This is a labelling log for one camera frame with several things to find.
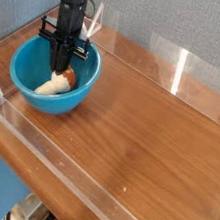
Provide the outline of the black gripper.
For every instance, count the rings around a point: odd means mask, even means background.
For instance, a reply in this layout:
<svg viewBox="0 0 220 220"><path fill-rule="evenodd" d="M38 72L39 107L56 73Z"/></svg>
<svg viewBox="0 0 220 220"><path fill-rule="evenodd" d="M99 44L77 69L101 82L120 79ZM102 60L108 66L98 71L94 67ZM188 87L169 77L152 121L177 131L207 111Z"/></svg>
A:
<svg viewBox="0 0 220 220"><path fill-rule="evenodd" d="M58 18L43 15L41 19L39 35L50 42L50 67L53 71L64 72L73 55L82 60L86 59L89 40L83 41L83 48L77 46L84 20L82 6L63 3L59 6Z"/></svg>

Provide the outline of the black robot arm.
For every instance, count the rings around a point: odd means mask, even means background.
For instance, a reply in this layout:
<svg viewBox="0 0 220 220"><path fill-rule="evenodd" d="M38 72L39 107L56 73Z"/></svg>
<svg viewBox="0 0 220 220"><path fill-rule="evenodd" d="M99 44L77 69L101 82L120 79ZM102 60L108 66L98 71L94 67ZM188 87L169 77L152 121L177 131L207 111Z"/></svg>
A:
<svg viewBox="0 0 220 220"><path fill-rule="evenodd" d="M57 75L66 70L72 56L88 57L90 39L81 38L88 1L95 7L93 0L60 0L58 18L41 18L39 35L50 42L50 67Z"/></svg>

